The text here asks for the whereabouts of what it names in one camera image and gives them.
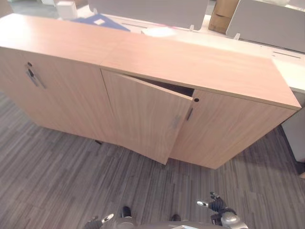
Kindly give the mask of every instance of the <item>white box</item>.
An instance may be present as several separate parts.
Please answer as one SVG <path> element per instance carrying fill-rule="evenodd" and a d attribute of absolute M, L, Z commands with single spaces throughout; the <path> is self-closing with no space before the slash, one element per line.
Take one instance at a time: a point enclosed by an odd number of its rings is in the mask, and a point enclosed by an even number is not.
<path fill-rule="evenodd" d="M 59 16 L 64 20 L 77 18 L 77 10 L 74 1 L 60 1 L 56 4 Z"/>

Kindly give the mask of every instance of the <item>cardboard box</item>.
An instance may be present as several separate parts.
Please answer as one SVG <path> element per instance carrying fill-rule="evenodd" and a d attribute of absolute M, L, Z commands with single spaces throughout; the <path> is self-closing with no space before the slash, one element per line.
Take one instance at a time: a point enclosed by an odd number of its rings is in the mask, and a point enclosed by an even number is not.
<path fill-rule="evenodd" d="M 238 2 L 239 0 L 217 0 L 211 16 L 209 30 L 225 34 Z"/>

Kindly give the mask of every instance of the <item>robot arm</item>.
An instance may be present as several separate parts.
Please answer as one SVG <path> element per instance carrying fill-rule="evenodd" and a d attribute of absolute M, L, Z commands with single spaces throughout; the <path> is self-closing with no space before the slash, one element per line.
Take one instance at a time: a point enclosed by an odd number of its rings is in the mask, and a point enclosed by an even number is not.
<path fill-rule="evenodd" d="M 230 229 L 248 229 L 247 225 L 241 221 L 236 212 L 227 207 L 227 204 L 219 195 L 211 192 L 211 198 L 214 200 L 210 203 L 197 201 L 199 206 L 207 207 L 218 214 L 211 216 L 212 223 Z"/>

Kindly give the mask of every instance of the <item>gray partition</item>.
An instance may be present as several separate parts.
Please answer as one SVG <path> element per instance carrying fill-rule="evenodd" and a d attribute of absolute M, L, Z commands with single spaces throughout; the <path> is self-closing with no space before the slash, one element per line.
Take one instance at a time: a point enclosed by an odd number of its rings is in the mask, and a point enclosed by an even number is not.
<path fill-rule="evenodd" d="M 305 12 L 255 0 L 240 0 L 226 34 L 305 52 Z"/>
<path fill-rule="evenodd" d="M 88 0 L 90 10 L 168 26 L 201 29 L 209 0 Z"/>

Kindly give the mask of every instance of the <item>cabinet door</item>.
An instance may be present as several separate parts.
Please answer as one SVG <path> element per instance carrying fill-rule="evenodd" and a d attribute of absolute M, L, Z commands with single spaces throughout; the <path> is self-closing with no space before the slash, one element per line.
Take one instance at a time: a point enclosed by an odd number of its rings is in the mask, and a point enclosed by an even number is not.
<path fill-rule="evenodd" d="M 62 131 L 116 143 L 114 119 L 99 67 L 86 63 L 25 52 L 43 91 L 62 110 Z"/>
<path fill-rule="evenodd" d="M 61 112 L 28 75 L 27 61 L 20 51 L 0 48 L 0 90 L 9 96 L 38 125 L 66 128 Z"/>
<path fill-rule="evenodd" d="M 166 163 L 192 98 L 102 70 L 118 127 L 118 144 Z"/>
<path fill-rule="evenodd" d="M 170 157 L 209 168 L 218 168 L 295 112 L 199 90 L 193 97 L 193 112 Z"/>

